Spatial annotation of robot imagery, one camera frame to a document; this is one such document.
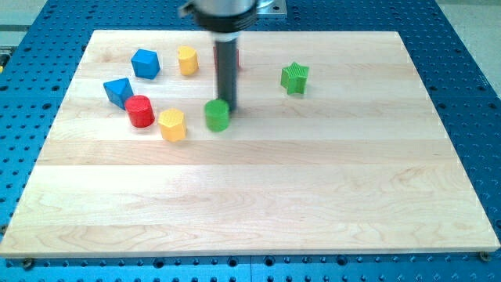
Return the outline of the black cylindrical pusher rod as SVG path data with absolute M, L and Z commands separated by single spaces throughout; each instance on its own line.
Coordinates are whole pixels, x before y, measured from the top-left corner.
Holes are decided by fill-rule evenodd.
M 218 98 L 234 111 L 237 103 L 238 33 L 213 33 Z

